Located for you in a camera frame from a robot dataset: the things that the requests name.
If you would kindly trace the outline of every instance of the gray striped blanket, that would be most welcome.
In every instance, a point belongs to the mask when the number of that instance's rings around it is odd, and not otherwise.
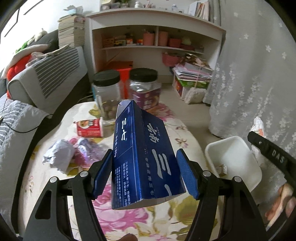
[[[6,94],[0,98],[1,116],[14,130],[26,132],[40,125],[47,116],[29,104],[7,99]],[[36,129],[28,133],[17,133],[5,123],[0,124],[0,213],[9,227],[11,208],[15,195],[20,169]]]

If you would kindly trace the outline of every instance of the tiled floor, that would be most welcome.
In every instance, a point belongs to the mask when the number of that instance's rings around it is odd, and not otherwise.
[[[175,113],[176,117],[183,121],[197,139],[203,151],[207,144],[220,140],[220,138],[212,135],[208,129],[210,107],[204,103],[186,104],[178,98],[171,84],[163,84],[160,101],[165,103]]]

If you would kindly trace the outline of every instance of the white wall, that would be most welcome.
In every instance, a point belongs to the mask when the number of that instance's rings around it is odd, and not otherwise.
[[[173,4],[177,4],[179,9],[188,10],[190,3],[195,0],[152,0],[156,7],[171,9]],[[26,4],[36,2],[36,0],[27,0]],[[33,8],[26,15],[24,8],[20,8],[18,23],[12,28],[6,37],[1,35],[0,43],[0,68],[3,68],[11,58],[14,51],[20,48],[24,42],[29,40],[34,34],[41,31],[41,28],[47,32],[58,28],[58,19],[67,13],[63,11],[69,5],[83,6],[85,14],[98,12],[100,9],[100,0],[44,0]]]

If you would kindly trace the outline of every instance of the red pillow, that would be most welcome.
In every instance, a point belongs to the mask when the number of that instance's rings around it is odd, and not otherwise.
[[[28,63],[29,59],[31,58],[31,54],[21,58],[14,66],[10,67],[7,72],[7,80],[8,82],[13,79],[18,73],[22,72],[26,68],[26,64]],[[7,91],[7,97],[12,99],[9,92]]]

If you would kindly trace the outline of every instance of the blue medicine box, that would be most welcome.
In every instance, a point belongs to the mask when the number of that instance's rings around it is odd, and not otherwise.
[[[153,206],[184,192],[163,121],[130,101],[115,123],[112,209]]]

